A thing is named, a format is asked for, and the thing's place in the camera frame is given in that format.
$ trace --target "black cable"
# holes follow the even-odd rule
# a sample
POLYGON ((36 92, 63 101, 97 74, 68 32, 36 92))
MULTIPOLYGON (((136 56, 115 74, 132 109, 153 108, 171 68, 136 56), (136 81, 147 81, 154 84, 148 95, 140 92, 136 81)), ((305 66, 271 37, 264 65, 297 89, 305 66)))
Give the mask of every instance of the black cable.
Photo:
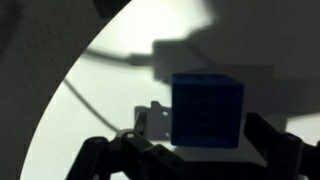
POLYGON ((109 127, 111 130, 118 132, 119 129, 112 125, 107 119, 105 119, 97 110, 95 110, 89 102, 83 98, 83 96, 73 87, 73 85, 67 80, 64 79, 63 82, 67 85, 70 91, 80 100, 80 102, 94 115, 96 116, 103 124, 109 127))

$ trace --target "cube face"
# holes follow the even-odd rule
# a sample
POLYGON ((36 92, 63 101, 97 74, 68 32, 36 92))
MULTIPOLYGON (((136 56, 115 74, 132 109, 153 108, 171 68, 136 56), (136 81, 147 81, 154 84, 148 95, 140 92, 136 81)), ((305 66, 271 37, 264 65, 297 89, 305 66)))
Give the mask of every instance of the cube face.
POLYGON ((225 75, 175 74, 171 143, 236 148, 244 87, 225 75))

